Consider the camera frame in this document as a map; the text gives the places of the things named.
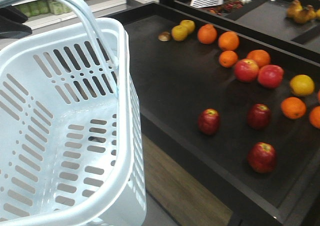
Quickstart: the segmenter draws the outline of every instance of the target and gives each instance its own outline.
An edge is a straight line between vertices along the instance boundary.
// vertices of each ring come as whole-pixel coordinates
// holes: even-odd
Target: pear
[[[307,5],[306,8],[308,9],[308,17],[309,21],[314,20],[317,16],[316,11],[312,5]]]
[[[305,24],[310,19],[309,17],[309,9],[303,8],[295,13],[293,20],[298,24]]]
[[[315,12],[315,18],[320,20],[320,8]]]
[[[296,12],[298,12],[298,11],[300,11],[302,9],[303,9],[303,7],[302,7],[300,1],[299,0],[293,0],[290,3],[290,5],[289,5],[289,7],[288,7],[288,9],[286,11],[286,16],[288,18],[293,18],[295,16]]]

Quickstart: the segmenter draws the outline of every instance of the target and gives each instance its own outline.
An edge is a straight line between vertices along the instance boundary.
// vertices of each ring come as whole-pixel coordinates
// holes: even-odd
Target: shopping basket
[[[81,23],[0,50],[0,225],[140,226],[144,163],[127,32],[95,19],[83,0],[57,1]]]

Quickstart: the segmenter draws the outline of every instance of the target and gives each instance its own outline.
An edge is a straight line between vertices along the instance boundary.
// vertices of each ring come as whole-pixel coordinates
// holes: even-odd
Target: wooden floor
[[[146,136],[142,138],[147,191],[181,226],[226,226],[232,211]]]

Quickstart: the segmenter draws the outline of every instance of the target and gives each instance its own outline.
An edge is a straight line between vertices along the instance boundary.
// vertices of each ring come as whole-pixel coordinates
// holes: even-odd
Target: red apple
[[[268,64],[260,68],[258,73],[258,82],[267,89],[278,87],[284,77],[284,70],[274,64]]]
[[[255,130],[262,130],[271,121],[271,110],[262,103],[254,104],[247,113],[246,122]]]
[[[220,126],[220,115],[217,110],[207,108],[198,117],[198,128],[205,135],[214,135]]]
[[[258,76],[258,72],[259,66],[252,59],[244,58],[234,65],[234,75],[241,82],[253,82]]]
[[[249,165],[260,174],[270,173],[277,166],[277,153],[275,148],[266,142],[256,143],[246,157]]]

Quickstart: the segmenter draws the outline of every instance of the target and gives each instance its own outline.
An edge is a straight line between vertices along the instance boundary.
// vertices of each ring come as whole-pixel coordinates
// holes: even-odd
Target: black shelf
[[[287,8],[293,0],[252,0],[241,9],[223,16],[191,7],[190,1],[174,0],[173,7],[306,59],[319,61],[320,21],[298,24],[286,18]],[[303,6],[313,5],[316,10],[320,8],[319,0],[300,1]]]
[[[280,87],[265,89],[257,82],[241,83],[232,69],[221,67],[217,42],[201,44],[196,33],[183,42],[158,40],[159,33],[183,19],[194,20],[198,29],[208,23],[202,18],[157,3],[110,17],[124,24],[129,35],[142,132],[249,225],[305,222],[320,195],[320,134],[307,115],[290,120],[279,105],[291,96],[289,80],[296,74],[318,79],[320,64],[236,30],[240,58],[253,49],[265,49],[272,63],[285,70]],[[234,24],[221,22],[223,26],[216,23],[218,35]],[[315,93],[305,102],[307,112],[319,104]],[[254,103],[265,103],[272,110],[271,125],[264,131],[246,125],[245,115]],[[222,119],[213,137],[202,135],[196,125],[199,113],[209,107],[216,108]],[[258,141],[271,143],[278,151],[279,165],[271,174],[257,174],[246,163],[249,149]]]

